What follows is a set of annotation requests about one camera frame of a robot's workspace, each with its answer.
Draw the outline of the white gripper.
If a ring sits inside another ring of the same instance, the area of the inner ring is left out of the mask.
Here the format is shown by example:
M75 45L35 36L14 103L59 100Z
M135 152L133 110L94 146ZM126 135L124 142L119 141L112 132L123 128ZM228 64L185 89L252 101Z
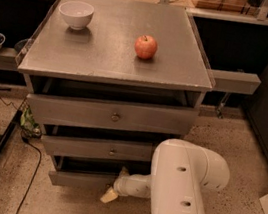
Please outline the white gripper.
M119 177L114 182L113 188L110 187L102 197L100 197L100 201L106 204L114 201L119 196L134 196L137 194L137 187L138 182L136 178L129 175L128 169L123 166L119 173Z

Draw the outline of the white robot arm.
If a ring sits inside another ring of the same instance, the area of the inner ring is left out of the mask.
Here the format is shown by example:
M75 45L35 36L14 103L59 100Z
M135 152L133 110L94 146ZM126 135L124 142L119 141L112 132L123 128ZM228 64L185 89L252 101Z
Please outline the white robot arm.
M230 180L227 161L210 149L185 140L160 143L149 175L129 174L126 168L100 200L120 196L149 198L151 214L205 214L201 190L221 191Z

